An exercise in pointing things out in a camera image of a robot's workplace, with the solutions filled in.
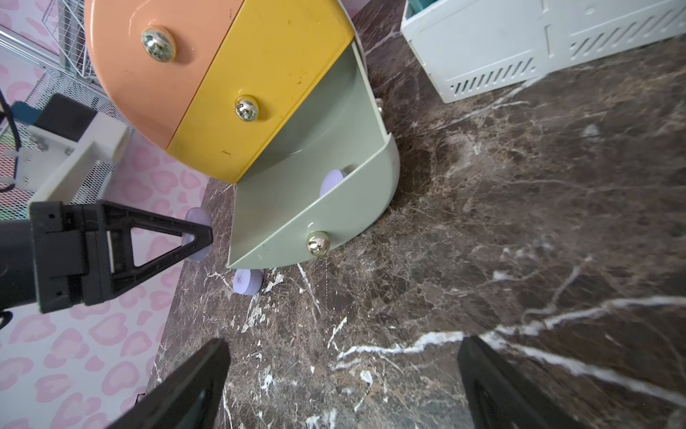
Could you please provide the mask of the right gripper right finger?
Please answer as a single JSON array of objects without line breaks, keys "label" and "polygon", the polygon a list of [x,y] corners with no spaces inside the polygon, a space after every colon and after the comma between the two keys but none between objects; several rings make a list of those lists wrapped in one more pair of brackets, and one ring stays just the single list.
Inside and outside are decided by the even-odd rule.
[{"label": "right gripper right finger", "polygon": [[485,341],[469,336],[457,355],[476,428],[583,428]]}]

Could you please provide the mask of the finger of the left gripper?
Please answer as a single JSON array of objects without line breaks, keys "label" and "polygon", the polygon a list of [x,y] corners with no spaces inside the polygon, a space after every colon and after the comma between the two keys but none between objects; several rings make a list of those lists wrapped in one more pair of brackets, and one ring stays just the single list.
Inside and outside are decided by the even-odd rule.
[{"label": "finger of the left gripper", "polygon": [[207,255],[214,233],[201,207],[182,218],[114,203],[98,205],[98,232],[105,243],[103,300],[113,300],[186,259]]}]

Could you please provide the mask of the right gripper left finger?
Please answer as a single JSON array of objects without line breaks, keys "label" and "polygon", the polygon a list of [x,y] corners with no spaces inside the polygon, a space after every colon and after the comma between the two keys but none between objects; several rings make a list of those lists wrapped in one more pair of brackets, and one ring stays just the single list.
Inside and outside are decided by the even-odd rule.
[{"label": "right gripper left finger", "polygon": [[212,428],[229,367],[227,341],[212,339],[109,427]]}]

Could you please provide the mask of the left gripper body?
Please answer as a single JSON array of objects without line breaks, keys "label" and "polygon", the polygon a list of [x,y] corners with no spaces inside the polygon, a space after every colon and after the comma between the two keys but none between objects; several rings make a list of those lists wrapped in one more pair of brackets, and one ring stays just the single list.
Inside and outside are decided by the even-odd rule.
[{"label": "left gripper body", "polygon": [[36,304],[43,313],[113,298],[105,201],[37,203],[28,219],[1,223],[1,310]]}]

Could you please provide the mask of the green bottom drawer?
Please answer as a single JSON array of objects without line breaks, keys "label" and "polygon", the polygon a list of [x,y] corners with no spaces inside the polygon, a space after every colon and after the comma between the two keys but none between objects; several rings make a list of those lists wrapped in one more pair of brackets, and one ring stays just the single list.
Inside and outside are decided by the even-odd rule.
[{"label": "green bottom drawer", "polygon": [[230,269],[290,266],[335,250],[388,208],[399,153],[351,43],[235,187]]}]

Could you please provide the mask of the orange top drawer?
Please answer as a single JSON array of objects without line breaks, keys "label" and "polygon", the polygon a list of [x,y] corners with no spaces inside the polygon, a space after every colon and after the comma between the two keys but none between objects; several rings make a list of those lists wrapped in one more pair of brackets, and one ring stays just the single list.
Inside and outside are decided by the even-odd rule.
[{"label": "orange top drawer", "polygon": [[107,96],[167,148],[234,22],[239,1],[87,1],[84,32]]}]

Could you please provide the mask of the yellow drawer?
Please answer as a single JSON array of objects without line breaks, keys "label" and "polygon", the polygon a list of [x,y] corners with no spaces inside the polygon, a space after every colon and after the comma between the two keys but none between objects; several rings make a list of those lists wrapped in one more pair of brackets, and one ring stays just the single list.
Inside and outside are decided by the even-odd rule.
[{"label": "yellow drawer", "polygon": [[338,1],[246,1],[167,148],[235,184],[355,36]]}]

